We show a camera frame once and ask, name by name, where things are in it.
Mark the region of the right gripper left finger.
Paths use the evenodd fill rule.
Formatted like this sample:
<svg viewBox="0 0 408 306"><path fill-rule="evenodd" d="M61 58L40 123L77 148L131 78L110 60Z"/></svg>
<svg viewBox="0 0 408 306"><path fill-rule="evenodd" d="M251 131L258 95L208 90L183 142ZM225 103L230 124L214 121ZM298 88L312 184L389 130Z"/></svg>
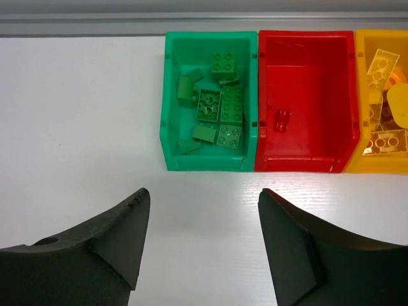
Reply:
<svg viewBox="0 0 408 306"><path fill-rule="evenodd" d="M1 305L127 305L149 215L141 188L70 229L1 249Z"/></svg>

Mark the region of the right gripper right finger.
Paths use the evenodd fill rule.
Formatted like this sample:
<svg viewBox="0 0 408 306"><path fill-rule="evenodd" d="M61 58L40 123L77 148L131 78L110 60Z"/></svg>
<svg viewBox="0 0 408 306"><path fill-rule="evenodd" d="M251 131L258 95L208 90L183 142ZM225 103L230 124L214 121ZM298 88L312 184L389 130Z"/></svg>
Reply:
<svg viewBox="0 0 408 306"><path fill-rule="evenodd" d="M407 305L407 246L342 229L270 189L258 210L278 305Z"/></svg>

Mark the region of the yellow long lego brick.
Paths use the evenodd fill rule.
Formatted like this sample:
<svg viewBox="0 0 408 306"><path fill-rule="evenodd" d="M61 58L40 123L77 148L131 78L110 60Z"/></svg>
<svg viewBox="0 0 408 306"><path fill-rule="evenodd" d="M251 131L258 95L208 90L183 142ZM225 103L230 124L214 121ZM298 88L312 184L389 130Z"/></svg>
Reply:
<svg viewBox="0 0 408 306"><path fill-rule="evenodd" d="M407 131L395 129L372 132L363 155L380 156L402 152L407 152Z"/></svg>

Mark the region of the red lego brick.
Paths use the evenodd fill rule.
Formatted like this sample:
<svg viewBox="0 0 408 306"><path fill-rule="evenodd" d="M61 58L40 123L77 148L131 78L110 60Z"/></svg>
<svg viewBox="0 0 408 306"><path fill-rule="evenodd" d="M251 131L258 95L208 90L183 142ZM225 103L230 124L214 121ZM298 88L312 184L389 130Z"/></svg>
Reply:
<svg viewBox="0 0 408 306"><path fill-rule="evenodd" d="M289 121L291 118L291 110L280 108L275 114L274 130L278 133L285 133L287 131Z"/></svg>

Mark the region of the yellow arch lego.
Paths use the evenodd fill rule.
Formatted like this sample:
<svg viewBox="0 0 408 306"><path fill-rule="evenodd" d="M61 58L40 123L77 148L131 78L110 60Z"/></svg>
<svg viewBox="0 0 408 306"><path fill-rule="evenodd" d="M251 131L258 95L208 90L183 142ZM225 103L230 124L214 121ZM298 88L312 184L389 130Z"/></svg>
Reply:
<svg viewBox="0 0 408 306"><path fill-rule="evenodd" d="M408 84L393 85L386 94L395 123L401 128L408 128Z"/></svg>

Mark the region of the orange lego piece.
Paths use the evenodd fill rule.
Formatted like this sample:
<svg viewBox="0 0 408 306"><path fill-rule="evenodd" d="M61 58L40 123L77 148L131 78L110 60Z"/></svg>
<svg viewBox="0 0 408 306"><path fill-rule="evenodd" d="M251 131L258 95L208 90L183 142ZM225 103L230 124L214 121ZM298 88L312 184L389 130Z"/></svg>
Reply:
<svg viewBox="0 0 408 306"><path fill-rule="evenodd" d="M407 83L407 78L404 75L404 73L402 72L402 70L395 68L393 70L393 72L391 73L390 78L389 78L384 90L387 91L391 87L393 87L394 85L401 84L401 83L406 84Z"/></svg>

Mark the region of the small green lego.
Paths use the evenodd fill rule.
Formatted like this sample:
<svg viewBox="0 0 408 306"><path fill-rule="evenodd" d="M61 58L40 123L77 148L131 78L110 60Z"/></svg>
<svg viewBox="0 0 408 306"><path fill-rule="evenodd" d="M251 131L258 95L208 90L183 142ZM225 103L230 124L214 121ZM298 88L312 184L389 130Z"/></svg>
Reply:
<svg viewBox="0 0 408 306"><path fill-rule="evenodd" d="M193 82L198 82L204 78L204 74L200 68L195 68L186 73L186 77L190 78Z"/></svg>

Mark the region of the green square lego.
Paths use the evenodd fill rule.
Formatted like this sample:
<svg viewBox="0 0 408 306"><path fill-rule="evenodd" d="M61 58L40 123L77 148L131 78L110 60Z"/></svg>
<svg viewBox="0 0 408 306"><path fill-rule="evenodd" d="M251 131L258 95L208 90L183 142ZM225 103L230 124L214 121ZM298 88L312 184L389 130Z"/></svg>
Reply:
<svg viewBox="0 0 408 306"><path fill-rule="evenodd" d="M235 77L235 53L218 52L212 57L211 73L216 80L231 80Z"/></svg>

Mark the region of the green square lego brick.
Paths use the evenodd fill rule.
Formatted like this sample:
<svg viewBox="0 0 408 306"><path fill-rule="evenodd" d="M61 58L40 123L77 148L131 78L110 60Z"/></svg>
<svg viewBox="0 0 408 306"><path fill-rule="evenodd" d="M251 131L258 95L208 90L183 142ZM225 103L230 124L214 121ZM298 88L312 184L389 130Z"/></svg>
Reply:
<svg viewBox="0 0 408 306"><path fill-rule="evenodd" d="M227 149L237 149L242 135L242 126L221 124L215 144Z"/></svg>

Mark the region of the yellow hollow lego block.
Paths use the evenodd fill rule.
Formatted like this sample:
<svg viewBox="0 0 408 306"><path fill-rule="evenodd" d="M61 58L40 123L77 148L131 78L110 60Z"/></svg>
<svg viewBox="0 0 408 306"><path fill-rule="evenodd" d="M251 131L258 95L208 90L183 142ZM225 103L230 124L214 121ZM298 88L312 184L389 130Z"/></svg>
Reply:
<svg viewBox="0 0 408 306"><path fill-rule="evenodd" d="M380 126L381 121L388 122L392 119L391 110L386 103L385 111L383 111L383 94L376 88L370 88L368 94L369 115L370 115L370 130L376 131Z"/></svg>

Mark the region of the tan lego plate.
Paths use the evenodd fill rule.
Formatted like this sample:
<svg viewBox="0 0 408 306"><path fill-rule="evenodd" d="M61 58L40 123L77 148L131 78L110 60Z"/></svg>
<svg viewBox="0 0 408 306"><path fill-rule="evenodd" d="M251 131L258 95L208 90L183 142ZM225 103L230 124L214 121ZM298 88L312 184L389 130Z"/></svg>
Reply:
<svg viewBox="0 0 408 306"><path fill-rule="evenodd" d="M383 92L399 58L399 54L377 49L367 71L368 86Z"/></svg>

